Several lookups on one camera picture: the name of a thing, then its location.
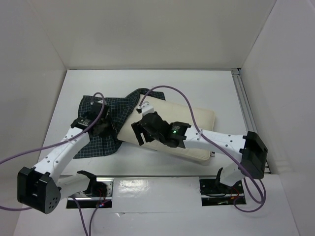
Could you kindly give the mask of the dark plaid pillowcase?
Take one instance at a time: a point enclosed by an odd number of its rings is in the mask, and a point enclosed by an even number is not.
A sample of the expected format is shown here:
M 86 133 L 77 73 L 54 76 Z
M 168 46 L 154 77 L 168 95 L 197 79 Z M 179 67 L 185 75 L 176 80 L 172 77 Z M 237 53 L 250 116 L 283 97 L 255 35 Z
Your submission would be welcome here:
M 89 130 L 90 142 L 74 158 L 92 158 L 116 153 L 122 144 L 122 141 L 117 138 L 118 133 L 138 106 L 140 96 L 148 91 L 147 88 L 138 88 L 126 97 L 105 98 L 106 105 L 103 114 Z M 73 124 L 81 126 L 82 129 L 88 127 L 100 112 L 101 105 L 98 104 L 100 100 L 100 97 L 84 95 L 78 108 L 78 120 Z

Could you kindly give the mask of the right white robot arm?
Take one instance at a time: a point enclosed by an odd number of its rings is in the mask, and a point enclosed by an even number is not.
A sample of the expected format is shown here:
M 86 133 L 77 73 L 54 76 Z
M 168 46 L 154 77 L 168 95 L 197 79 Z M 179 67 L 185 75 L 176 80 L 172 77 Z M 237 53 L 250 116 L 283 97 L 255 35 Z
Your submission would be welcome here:
M 158 141 L 170 148 L 196 148 L 230 157 L 232 163 L 220 168 L 215 180 L 215 188 L 221 193 L 245 177 L 264 178 L 268 149 L 255 132 L 229 135 L 198 130 L 184 122 L 168 123 L 157 112 L 144 115 L 131 127 L 139 145 Z

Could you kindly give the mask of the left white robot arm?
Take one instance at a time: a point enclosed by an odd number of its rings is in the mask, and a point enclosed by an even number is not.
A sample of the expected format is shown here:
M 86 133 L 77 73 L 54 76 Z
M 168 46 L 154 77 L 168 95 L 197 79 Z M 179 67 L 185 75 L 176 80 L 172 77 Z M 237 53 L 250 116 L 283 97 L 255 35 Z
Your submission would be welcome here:
M 78 192 L 105 199 L 107 186 L 97 181 L 96 175 L 83 170 L 70 177 L 62 178 L 61 174 L 92 138 L 104 138 L 113 132 L 110 107 L 101 101 L 93 102 L 90 111 L 73 121 L 61 145 L 55 147 L 32 168 L 23 167 L 19 171 L 18 202 L 49 214 L 60 200 Z

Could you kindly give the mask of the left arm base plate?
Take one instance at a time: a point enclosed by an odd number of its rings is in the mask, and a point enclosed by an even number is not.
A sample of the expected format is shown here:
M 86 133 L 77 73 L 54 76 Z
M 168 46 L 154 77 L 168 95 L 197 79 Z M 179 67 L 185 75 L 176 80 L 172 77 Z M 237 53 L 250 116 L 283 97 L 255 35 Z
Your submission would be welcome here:
M 102 185 L 94 193 L 86 195 L 84 192 L 77 192 L 74 194 L 80 208 L 94 209 L 98 204 L 100 204 L 100 208 L 112 207 L 114 178 L 97 177 L 96 180 L 102 182 Z

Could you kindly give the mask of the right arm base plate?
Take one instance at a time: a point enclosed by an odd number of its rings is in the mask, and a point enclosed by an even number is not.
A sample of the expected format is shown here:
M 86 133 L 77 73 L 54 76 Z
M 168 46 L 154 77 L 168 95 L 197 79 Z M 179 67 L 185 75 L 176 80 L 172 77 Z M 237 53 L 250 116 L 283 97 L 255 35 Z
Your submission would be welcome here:
M 215 178 L 200 178 L 199 192 L 201 194 L 202 206 L 227 206 L 245 205 L 246 198 L 243 184 L 236 182 L 232 187 L 216 183 Z

